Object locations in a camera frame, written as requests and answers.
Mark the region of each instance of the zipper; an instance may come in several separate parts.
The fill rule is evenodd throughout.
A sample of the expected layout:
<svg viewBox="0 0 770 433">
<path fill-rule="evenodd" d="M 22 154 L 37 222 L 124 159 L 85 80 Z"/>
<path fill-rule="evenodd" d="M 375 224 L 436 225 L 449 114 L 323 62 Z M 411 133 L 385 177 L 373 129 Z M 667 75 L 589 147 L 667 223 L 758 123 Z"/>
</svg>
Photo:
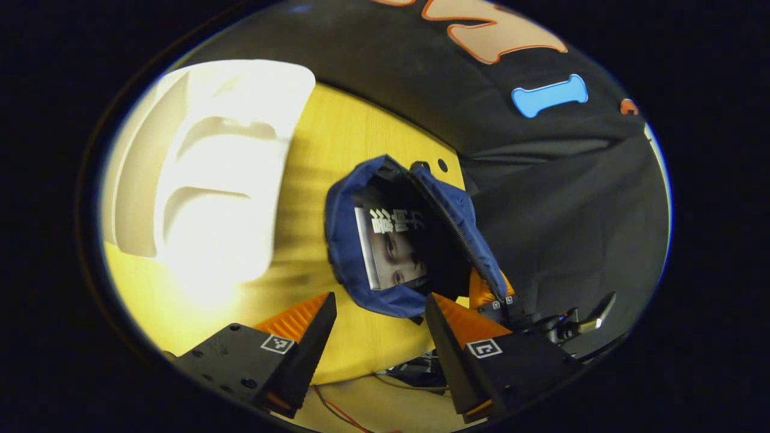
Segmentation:
<svg viewBox="0 0 770 433">
<path fill-rule="evenodd" d="M 409 179 L 409 181 L 417 188 L 417 190 L 420 191 L 420 194 L 422 194 L 422 196 L 428 200 L 433 209 L 438 211 L 441 219 L 444 220 L 444 222 L 449 226 L 455 240 L 457 240 L 462 246 L 465 252 L 465 256 L 470 261 L 470 264 L 476 268 L 479 276 L 481 276 L 481 278 L 483 278 L 489 285 L 490 291 L 492 292 L 494 298 L 500 302 L 500 308 L 503 311 L 503 317 L 508 319 L 509 313 L 507 305 L 505 304 L 505 299 L 500 295 L 500 291 L 498 290 L 497 285 L 494 283 L 494 280 L 492 280 L 490 277 L 489 272 L 487 272 L 487 268 L 481 263 L 481 259 L 478 255 L 476 255 L 474 249 L 470 247 L 468 240 L 465 239 L 465 235 L 463 234 L 462 230 L 460 230 L 457 223 L 452 219 L 452 216 L 449 214 L 449 210 L 444 207 L 444 205 L 436 198 L 436 195 L 433 193 L 433 191 L 430 190 L 430 187 L 417 175 L 409 171 L 407 172 L 407 179 Z"/>
</svg>

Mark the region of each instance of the black background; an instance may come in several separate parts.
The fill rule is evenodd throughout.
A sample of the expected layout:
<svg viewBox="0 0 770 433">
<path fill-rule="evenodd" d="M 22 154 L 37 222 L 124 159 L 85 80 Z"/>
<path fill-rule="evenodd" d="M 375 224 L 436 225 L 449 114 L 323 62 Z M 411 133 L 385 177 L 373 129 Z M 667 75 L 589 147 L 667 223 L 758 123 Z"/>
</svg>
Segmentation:
<svg viewBox="0 0 770 433">
<path fill-rule="evenodd" d="M 258 431 L 249 413 L 149 368 L 97 311 L 75 251 L 75 179 L 110 100 L 155 54 L 236 2 L 24 2 L 5 12 L 9 245 L 4 431 Z M 521 2 L 647 115 L 668 162 L 674 236 L 658 293 L 598 368 L 515 431 L 761 431 L 755 369 L 767 6 Z"/>
</svg>

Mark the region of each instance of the white plastic object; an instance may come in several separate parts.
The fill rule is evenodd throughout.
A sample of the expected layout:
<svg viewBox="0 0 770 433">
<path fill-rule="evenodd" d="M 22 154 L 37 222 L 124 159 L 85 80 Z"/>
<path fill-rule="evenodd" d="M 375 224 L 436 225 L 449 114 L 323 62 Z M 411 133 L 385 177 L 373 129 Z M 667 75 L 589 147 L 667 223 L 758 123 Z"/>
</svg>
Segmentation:
<svg viewBox="0 0 770 433">
<path fill-rule="evenodd" d="M 117 247 L 185 274 L 262 275 L 286 155 L 314 86 L 309 69 L 270 60 L 207 62 L 160 79 L 139 104 L 144 119 L 129 119 L 118 139 L 132 142 L 115 155 L 105 203 Z"/>
</svg>

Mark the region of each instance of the yellow table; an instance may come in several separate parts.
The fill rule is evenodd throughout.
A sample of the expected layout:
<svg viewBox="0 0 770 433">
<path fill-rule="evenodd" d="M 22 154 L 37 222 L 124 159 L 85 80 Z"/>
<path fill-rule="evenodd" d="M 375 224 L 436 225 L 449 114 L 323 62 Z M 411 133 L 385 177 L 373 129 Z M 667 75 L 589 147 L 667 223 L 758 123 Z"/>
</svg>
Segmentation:
<svg viewBox="0 0 770 433">
<path fill-rule="evenodd" d="M 406 167 L 427 161 L 436 178 L 464 189 L 451 148 L 366 101 L 316 84 L 286 161 L 270 269 L 258 280 L 222 285 L 174 274 L 163 264 L 105 243 L 107 264 L 126 308 L 159 348 L 182 354 L 228 323 L 256 324 L 331 290 L 337 319 L 314 384 L 381 371 L 432 349 L 426 323 L 418 327 L 355 305 L 326 257 L 326 192 L 357 164 L 385 153 Z M 439 159 L 446 162 L 446 173 L 438 169 Z"/>
</svg>

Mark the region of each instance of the red wire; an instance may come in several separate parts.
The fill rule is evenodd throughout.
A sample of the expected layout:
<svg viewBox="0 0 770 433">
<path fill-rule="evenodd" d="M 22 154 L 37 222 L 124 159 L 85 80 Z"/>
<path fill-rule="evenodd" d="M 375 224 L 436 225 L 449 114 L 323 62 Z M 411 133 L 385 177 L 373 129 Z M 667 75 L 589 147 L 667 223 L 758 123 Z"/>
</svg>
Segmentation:
<svg viewBox="0 0 770 433">
<path fill-rule="evenodd" d="M 363 431 L 364 433 L 371 433 L 371 430 L 367 430 L 367 429 L 365 429 L 363 426 L 361 426 L 361 424 L 358 424 L 358 423 L 356 422 L 356 420 L 352 419 L 352 418 L 350 417 L 350 415 L 348 415 L 348 414 L 346 414 L 345 412 L 343 412 L 343 411 L 342 411 L 342 409 L 340 409 L 340 408 L 338 408 L 338 407 L 336 406 L 336 404 L 334 404 L 334 403 L 332 403 L 331 401 L 328 401 L 328 400 L 326 400 L 325 398 L 321 397 L 321 394 L 318 392 L 318 388 L 317 388 L 315 385 L 313 386 L 313 391 L 315 391 L 315 392 L 316 392 L 316 394 L 318 395 L 318 398 L 320 398 L 321 400 L 325 401 L 325 402 L 326 402 L 326 404 L 328 404 L 329 406 L 331 406 L 332 408 L 334 408 L 336 411 L 338 411 L 338 412 L 339 412 L 339 413 L 340 413 L 342 416 L 344 416 L 345 418 L 347 418 L 347 420 L 348 420 L 348 421 L 350 421 L 350 423 L 351 423 L 351 424 L 353 424 L 353 426 L 355 426 L 355 427 L 359 428 L 359 429 L 360 429 L 361 431 Z"/>
</svg>

